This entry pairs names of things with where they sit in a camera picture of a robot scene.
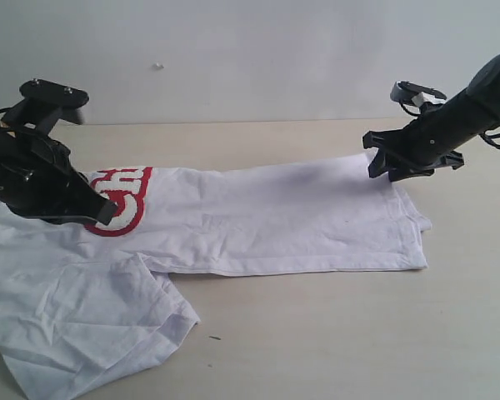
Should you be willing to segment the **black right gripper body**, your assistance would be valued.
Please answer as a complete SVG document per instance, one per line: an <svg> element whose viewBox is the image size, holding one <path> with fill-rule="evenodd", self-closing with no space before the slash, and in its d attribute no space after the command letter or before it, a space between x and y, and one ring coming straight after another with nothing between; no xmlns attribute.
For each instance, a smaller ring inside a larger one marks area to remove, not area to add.
<svg viewBox="0 0 500 400"><path fill-rule="evenodd" d="M366 133L362 144L366 149L386 150L400 165L435 168L442 157L493 124L492 111L467 94L459 93L400 129Z"/></svg>

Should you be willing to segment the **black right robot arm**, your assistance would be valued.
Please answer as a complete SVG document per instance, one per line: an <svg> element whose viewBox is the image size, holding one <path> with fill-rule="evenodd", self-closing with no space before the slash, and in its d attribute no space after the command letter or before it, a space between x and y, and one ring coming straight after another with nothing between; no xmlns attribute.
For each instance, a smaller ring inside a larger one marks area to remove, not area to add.
<svg viewBox="0 0 500 400"><path fill-rule="evenodd" d="M368 176L386 174L391 182L431 176L438 168L464 165L457 148L475 137L500 150L500 54L485 64L472 81L451 99L442 92L409 81L395 82L390 98L413 117L405 127L369 131L365 149L377 153Z"/></svg>

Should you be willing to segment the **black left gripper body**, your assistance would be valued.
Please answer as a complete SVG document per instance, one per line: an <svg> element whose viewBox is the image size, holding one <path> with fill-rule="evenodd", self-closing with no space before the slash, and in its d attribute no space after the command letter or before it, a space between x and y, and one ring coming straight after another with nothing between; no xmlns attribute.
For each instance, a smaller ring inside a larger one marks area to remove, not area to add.
<svg viewBox="0 0 500 400"><path fill-rule="evenodd" d="M20 217L45 221L52 195L75 169L69 156L48 136L0 127L0 202Z"/></svg>

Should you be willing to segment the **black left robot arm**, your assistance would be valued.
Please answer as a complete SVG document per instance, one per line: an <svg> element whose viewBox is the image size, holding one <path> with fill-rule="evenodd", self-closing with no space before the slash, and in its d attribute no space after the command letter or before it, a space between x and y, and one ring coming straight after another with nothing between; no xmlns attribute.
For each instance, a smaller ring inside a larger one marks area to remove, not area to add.
<svg viewBox="0 0 500 400"><path fill-rule="evenodd" d="M0 121L0 202L22 218L57 225L109 224L117 204L90 186L70 154L44 133Z"/></svg>

